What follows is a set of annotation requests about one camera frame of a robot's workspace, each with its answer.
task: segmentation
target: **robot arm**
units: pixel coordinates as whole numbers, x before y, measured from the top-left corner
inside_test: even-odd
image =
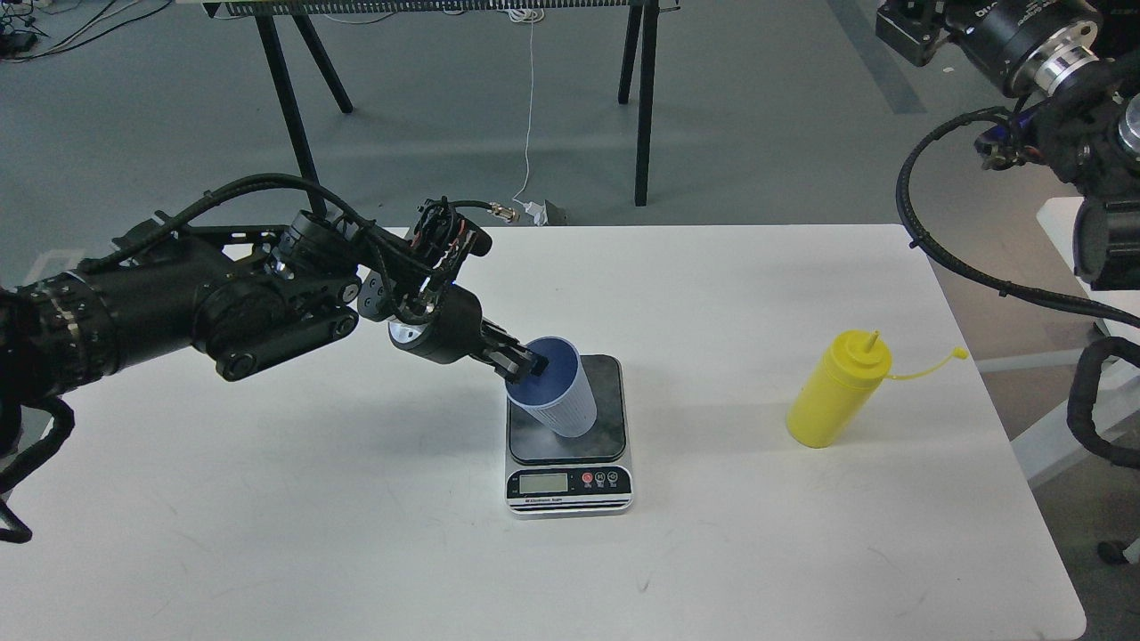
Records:
[[[1105,47],[1094,44],[1105,21],[1084,0],[887,0],[876,32],[918,66],[954,43],[1004,96],[1019,98],[1009,125],[976,141],[983,167],[1048,164],[1073,184],[1085,196],[1074,230],[1077,274],[1097,290],[1138,289],[1140,16],[1101,5],[1115,21]],[[1044,99],[1023,112],[1034,92]]]
[[[340,209],[301,212],[290,226],[192,227],[228,200],[270,188],[319,194]],[[463,261],[484,255],[491,238],[458,213],[500,205],[429,201],[409,238],[357,214],[314,182],[284,175],[234,181],[176,217],[136,226],[119,250],[71,271],[0,290],[0,496],[47,461],[73,424],[58,398],[70,390],[184,347],[209,355],[237,381],[337,341],[359,316],[390,322],[392,343],[437,363],[464,356],[508,382],[539,374],[545,359],[482,317],[479,300],[455,285]],[[250,246],[234,260],[225,250]],[[361,282],[360,266],[372,271]],[[351,303],[357,303],[357,310]],[[56,419],[42,440],[15,452],[21,407]],[[0,500],[0,539],[31,532]]]

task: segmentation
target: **black table leg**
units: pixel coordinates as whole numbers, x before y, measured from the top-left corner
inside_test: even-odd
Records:
[[[634,80],[634,58],[637,57],[637,33],[641,32],[642,7],[629,7],[626,23],[626,51],[621,56],[621,82],[618,86],[618,104],[629,104],[629,84]]]
[[[637,105],[637,176],[634,205],[644,206],[649,196],[649,139],[653,125],[653,72],[657,67],[657,18],[661,14],[658,0],[645,6],[642,25],[641,95]]]
[[[293,82],[288,78],[288,67],[285,66],[285,55],[282,52],[282,43],[277,38],[274,18],[272,16],[255,16],[253,19],[258,23],[261,46],[266,50],[266,60],[269,62],[269,73],[274,76],[277,102],[282,105],[282,115],[285,116],[285,128],[288,129],[288,139],[293,144],[293,154],[296,155],[301,177],[316,182],[317,167],[312,163],[312,152],[309,149],[309,139],[304,135],[301,109],[296,106]],[[327,212],[324,198],[318,195],[309,194],[309,205],[317,216],[325,216]]]
[[[325,46],[320,42],[320,36],[317,35],[317,30],[312,26],[312,21],[309,19],[308,15],[302,15],[293,16],[293,22],[296,23],[301,38],[309,47],[309,52],[312,54],[312,59],[316,60],[320,75],[325,76],[328,90],[336,98],[336,106],[341,108],[341,113],[352,113],[352,100],[349,100],[349,95],[344,91],[344,86],[341,84],[341,78],[336,75],[336,70],[333,68],[333,62],[328,59],[328,52],[325,51]]]

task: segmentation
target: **yellow squeeze bottle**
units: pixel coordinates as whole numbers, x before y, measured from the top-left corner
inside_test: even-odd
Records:
[[[808,447],[831,445],[889,371],[890,349],[879,332],[839,334],[788,411],[788,431]]]

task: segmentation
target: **digital scale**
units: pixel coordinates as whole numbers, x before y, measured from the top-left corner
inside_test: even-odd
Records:
[[[519,517],[614,514],[633,502],[621,365],[605,355],[581,365],[597,420],[580,437],[559,436],[507,400],[506,504]]]

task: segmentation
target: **plastic cup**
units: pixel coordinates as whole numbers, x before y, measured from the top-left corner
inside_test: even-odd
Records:
[[[588,432],[597,420],[597,404],[578,350],[559,336],[535,339],[527,349],[549,363],[538,376],[507,383],[507,398],[559,436],[577,438]]]

